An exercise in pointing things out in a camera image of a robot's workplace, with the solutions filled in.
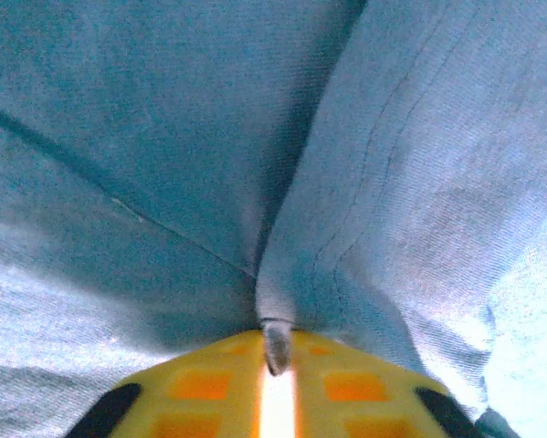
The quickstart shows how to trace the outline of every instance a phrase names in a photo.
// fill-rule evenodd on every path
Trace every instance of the yellow object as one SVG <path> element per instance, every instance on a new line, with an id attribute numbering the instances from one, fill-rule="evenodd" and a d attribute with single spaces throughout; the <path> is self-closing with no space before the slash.
<path id="1" fill-rule="evenodd" d="M 446 428 L 470 427 L 444 425 L 426 407 L 416 388 L 448 400 L 436 381 L 317 335 L 292 337 L 297 438 L 446 438 Z M 124 415 L 109 393 L 67 437 L 257 438 L 263 346 L 261 332 L 248 331 L 133 374 L 114 392 L 140 391 Z M 443 421 L 457 414 L 441 412 Z M 101 426 L 110 416 L 116 421 Z M 480 436 L 473 432 L 453 436 Z"/>

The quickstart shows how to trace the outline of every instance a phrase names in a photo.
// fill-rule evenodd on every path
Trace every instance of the white light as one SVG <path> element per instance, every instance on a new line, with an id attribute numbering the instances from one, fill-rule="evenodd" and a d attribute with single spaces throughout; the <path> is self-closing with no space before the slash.
<path id="1" fill-rule="evenodd" d="M 265 368 L 261 393 L 260 438 L 295 438 L 295 380 L 293 371 L 273 377 Z"/>

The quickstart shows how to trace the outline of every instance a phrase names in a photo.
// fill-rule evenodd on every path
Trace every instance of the gray tip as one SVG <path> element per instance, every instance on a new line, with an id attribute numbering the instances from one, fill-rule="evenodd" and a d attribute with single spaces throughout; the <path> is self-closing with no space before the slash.
<path id="1" fill-rule="evenodd" d="M 283 374 L 291 362 L 291 324 L 280 319 L 263 321 L 265 360 L 273 376 Z"/>

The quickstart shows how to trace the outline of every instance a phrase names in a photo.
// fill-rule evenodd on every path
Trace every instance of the yellow plastic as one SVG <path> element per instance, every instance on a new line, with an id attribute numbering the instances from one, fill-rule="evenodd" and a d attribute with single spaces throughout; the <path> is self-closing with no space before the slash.
<path id="1" fill-rule="evenodd" d="M 444 386 L 320 336 L 292 336 L 296 438 L 447 438 L 414 394 Z M 121 381 L 142 395 L 110 437 L 257 438 L 263 345 L 248 331 Z"/>

